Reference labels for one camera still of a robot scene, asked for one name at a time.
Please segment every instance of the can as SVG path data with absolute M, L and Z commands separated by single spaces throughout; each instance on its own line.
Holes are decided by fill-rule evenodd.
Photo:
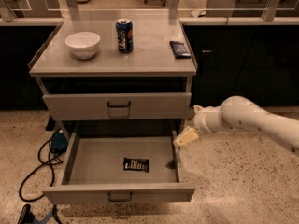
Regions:
M 130 53 L 133 51 L 133 24 L 128 19 L 118 19 L 116 22 L 119 52 Z

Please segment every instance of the white bowl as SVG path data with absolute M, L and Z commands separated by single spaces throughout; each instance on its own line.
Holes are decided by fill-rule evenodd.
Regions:
M 80 59 L 90 59 L 99 50 L 100 35 L 91 32 L 72 34 L 66 38 L 65 44 Z

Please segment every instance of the speckled floor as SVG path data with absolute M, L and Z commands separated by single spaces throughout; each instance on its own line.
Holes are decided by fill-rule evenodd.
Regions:
M 297 111 L 279 114 L 299 119 Z M 39 165 L 37 152 L 51 136 L 51 132 L 45 131 L 48 118 L 46 111 L 0 112 L 0 223 L 17 223 L 26 204 L 19 198 L 19 186 Z M 247 132 L 205 135 L 183 147 L 180 156 L 185 182 L 196 186 L 191 202 L 59 205 L 60 220 L 62 223 L 299 223 L 299 158 L 267 137 Z M 49 183 L 50 170 L 44 168 L 26 184 L 23 196 L 34 198 Z M 52 208 L 46 198 L 30 204 L 38 221 Z M 52 218 L 48 223 L 56 222 Z

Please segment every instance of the blue can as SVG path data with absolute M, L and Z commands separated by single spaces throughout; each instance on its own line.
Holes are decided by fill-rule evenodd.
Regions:
M 133 51 L 133 24 L 128 19 L 118 19 L 116 22 L 119 52 L 130 53 Z

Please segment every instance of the drawer handle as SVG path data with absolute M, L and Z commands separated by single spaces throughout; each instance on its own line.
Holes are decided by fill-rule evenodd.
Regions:
M 132 192 L 130 192 L 128 198 L 118 198 L 118 199 L 113 199 L 111 197 L 111 193 L 109 192 L 107 198 L 110 202 L 130 202 L 132 200 Z
M 110 102 L 107 103 L 109 108 L 128 108 L 131 105 L 131 101 L 128 102 L 128 105 L 111 105 Z

